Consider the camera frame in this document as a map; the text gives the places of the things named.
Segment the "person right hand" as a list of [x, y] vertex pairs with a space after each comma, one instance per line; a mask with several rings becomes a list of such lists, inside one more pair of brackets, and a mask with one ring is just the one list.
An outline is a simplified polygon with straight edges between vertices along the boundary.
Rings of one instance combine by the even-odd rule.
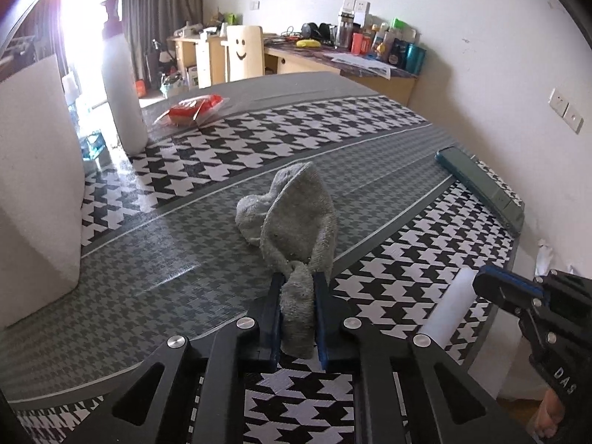
[[565, 416], [565, 407], [558, 395], [548, 389], [534, 417], [534, 432], [539, 438], [552, 438]]

